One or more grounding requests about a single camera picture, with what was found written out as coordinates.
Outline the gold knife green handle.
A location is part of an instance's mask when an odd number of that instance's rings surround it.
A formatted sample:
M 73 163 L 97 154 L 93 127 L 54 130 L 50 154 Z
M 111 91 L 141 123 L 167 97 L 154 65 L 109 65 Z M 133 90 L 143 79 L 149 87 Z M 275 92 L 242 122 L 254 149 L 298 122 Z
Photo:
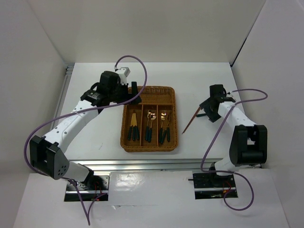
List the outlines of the gold knife green handle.
M 136 118 L 136 114 L 133 113 L 132 114 L 132 119 L 131 119 L 131 124 L 132 124 L 132 139 L 133 139 L 133 141 L 135 141 L 135 139 L 136 139 L 136 135 L 135 135 L 135 118 Z
M 130 122 L 130 127 L 129 127 L 129 132 L 128 132 L 128 140 L 130 141 L 135 140 L 135 133 L 134 133 L 134 126 L 135 126 L 135 113 L 132 113 L 132 117 L 131 117 L 131 122 Z

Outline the gold spoon pile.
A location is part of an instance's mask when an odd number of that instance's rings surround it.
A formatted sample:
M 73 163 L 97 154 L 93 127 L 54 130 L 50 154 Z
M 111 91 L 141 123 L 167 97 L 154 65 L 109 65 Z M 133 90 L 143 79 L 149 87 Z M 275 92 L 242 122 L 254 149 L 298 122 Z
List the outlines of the gold spoon pile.
M 167 113 L 165 111 L 163 111 L 161 113 L 161 127 L 159 130 L 159 143 L 161 143 L 161 140 L 162 140 L 163 124 L 164 124 L 164 121 L 166 120 L 166 115 L 167 115 Z

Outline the gold knife pile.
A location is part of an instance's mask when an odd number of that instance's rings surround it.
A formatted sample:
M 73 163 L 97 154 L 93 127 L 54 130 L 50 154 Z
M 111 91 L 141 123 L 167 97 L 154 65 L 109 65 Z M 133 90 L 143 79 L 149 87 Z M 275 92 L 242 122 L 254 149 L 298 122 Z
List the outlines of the gold knife pile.
M 135 118 L 135 135 L 136 135 L 135 140 L 139 140 L 140 136 L 139 136 L 139 128 L 138 128 L 138 125 L 137 125 L 137 118 Z

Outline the gold fork green handle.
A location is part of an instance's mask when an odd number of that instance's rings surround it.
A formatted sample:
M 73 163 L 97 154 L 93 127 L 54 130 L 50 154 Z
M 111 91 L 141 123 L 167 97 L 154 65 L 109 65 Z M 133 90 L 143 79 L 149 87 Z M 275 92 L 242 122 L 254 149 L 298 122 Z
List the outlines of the gold fork green handle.
M 170 116 L 170 114 L 168 114 L 168 123 L 167 123 L 167 128 L 166 128 L 167 142 L 171 141 L 170 121 L 171 121 L 171 116 Z

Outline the gold fork pile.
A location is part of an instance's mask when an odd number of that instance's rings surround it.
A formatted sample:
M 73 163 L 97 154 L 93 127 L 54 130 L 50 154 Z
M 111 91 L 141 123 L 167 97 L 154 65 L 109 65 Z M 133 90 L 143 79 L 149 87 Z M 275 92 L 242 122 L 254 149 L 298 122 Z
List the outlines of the gold fork pile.
M 165 141 L 165 139 L 167 139 L 166 133 L 167 133 L 167 132 L 166 132 L 166 129 L 165 129 L 165 131 L 163 132 L 162 137 L 161 137 L 161 144 L 163 144 L 164 141 Z

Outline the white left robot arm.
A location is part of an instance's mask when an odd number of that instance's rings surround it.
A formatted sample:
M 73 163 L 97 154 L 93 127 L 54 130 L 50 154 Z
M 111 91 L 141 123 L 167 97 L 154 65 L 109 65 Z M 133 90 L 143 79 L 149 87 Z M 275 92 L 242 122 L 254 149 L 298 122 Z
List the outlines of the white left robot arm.
M 65 152 L 80 131 L 101 113 L 103 106 L 123 103 L 136 95 L 128 92 L 129 73 L 127 67 L 104 71 L 100 81 L 80 97 L 72 116 L 64 118 L 42 137 L 34 136 L 30 140 L 30 164 L 55 180 L 72 179 L 82 189 L 90 189 L 99 178 L 90 168 L 68 160 Z

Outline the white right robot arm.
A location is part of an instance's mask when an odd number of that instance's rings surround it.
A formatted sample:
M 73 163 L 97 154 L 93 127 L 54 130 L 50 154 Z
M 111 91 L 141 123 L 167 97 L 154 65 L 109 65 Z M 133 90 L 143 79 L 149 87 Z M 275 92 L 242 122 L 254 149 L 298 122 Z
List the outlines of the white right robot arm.
M 238 108 L 239 104 L 247 102 L 250 100 L 237 102 L 222 84 L 215 84 L 209 87 L 209 98 L 199 105 L 193 115 L 196 118 L 198 112 L 203 110 L 204 116 L 211 122 L 223 120 L 202 158 L 203 162 L 224 124 L 228 124 L 233 131 L 228 155 L 206 171 L 208 183 L 212 186 L 218 186 L 223 182 L 224 176 L 236 174 L 242 166 L 255 166 L 267 160 L 267 128 L 250 120 Z

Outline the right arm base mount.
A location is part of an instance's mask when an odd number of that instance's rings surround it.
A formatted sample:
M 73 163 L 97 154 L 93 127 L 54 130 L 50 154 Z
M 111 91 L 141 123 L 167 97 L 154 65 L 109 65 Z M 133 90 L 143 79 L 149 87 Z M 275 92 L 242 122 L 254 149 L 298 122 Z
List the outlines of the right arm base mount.
M 193 183 L 196 200 L 237 198 L 236 184 L 233 175 L 218 176 L 214 173 L 194 173 L 188 181 Z

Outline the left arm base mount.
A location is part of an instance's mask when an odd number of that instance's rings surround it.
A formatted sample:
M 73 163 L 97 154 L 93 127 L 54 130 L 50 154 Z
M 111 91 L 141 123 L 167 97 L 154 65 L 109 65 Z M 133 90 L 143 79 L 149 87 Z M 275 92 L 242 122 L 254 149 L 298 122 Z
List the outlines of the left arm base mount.
M 97 201 L 108 201 L 108 190 L 110 182 L 110 173 L 109 172 L 95 172 L 95 178 L 92 181 L 89 181 L 88 184 L 84 182 L 79 182 L 75 180 L 75 185 L 68 181 L 68 178 L 64 177 L 67 180 L 66 190 L 64 196 L 64 202 L 79 202 L 79 191 L 81 198 L 84 202 L 91 202 L 96 199 Z

